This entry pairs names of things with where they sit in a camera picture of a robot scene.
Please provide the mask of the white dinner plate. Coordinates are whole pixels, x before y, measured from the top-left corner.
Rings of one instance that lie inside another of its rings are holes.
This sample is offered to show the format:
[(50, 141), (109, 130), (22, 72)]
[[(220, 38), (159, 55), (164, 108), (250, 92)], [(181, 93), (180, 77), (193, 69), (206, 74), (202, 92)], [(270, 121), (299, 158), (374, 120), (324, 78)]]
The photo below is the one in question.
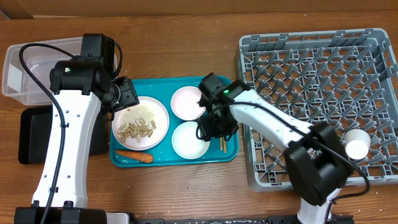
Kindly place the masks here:
[[(117, 134), (117, 129), (123, 123), (133, 123), (139, 118), (143, 118), (146, 121), (154, 120), (157, 129), (154, 130), (150, 138), (144, 137), (141, 142), (137, 142), (136, 139), (130, 137), (123, 142)], [(111, 123), (111, 143), (113, 147), (122, 146), (133, 151), (144, 151), (155, 147), (164, 139), (169, 130), (169, 124), (169, 113), (159, 100), (149, 96), (140, 96), (138, 105), (115, 113), (114, 120)]]

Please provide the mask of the pink bowl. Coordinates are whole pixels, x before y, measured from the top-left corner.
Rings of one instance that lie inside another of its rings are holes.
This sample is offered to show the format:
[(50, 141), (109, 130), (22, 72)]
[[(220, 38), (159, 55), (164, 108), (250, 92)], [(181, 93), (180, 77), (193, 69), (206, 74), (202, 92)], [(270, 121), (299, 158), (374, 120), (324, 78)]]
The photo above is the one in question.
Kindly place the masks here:
[(204, 106), (199, 105), (201, 91), (195, 86), (184, 86), (179, 88), (170, 101), (173, 113), (185, 121), (198, 119), (206, 111)]

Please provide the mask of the white bowl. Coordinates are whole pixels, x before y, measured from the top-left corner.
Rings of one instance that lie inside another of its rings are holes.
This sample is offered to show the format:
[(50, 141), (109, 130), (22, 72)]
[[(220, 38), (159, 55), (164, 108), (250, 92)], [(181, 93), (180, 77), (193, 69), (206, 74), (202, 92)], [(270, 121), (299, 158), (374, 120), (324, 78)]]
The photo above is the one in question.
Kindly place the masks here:
[(188, 121), (180, 124), (172, 135), (174, 151), (184, 159), (198, 159), (210, 146), (209, 141), (197, 138), (197, 123)]

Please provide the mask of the white cup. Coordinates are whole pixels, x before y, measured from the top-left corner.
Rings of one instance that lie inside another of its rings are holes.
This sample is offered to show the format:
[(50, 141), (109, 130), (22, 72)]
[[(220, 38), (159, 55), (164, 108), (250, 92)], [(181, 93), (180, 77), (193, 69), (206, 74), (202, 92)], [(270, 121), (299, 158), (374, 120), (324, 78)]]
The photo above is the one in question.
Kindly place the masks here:
[(362, 129), (352, 129), (343, 136), (345, 151), (351, 159), (359, 160), (368, 155), (371, 138)]

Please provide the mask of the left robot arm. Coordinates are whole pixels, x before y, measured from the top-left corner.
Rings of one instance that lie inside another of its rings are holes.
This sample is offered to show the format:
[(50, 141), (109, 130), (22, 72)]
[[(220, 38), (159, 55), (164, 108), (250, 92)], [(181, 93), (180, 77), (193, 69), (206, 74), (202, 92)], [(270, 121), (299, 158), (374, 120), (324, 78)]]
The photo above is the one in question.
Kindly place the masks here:
[(95, 121), (139, 104), (134, 85), (114, 64), (120, 45), (103, 34), (84, 34), (79, 55), (58, 61), (46, 88), (24, 61), (33, 81), (52, 102), (52, 127), (45, 165), (29, 207), (16, 208), (14, 223), (131, 223), (128, 212), (87, 207), (86, 174)]

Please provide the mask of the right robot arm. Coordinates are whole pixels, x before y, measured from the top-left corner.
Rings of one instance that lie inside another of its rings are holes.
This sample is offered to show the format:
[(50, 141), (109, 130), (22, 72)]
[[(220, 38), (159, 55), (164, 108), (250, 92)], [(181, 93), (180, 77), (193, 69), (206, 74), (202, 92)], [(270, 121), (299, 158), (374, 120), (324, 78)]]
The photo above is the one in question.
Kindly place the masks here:
[(371, 138), (366, 131), (352, 129), (341, 142), (326, 122), (310, 124), (296, 119), (264, 100), (241, 80), (225, 84), (214, 73), (198, 86), (199, 106), (206, 109), (197, 123), (197, 138), (227, 141), (238, 130), (238, 123), (252, 127), (283, 153), (290, 183), (300, 195), (300, 209), (287, 223), (353, 223), (351, 216), (334, 215), (331, 208), (343, 199), (340, 192), (349, 176), (357, 172), (370, 189), (366, 174), (353, 163), (367, 156)]

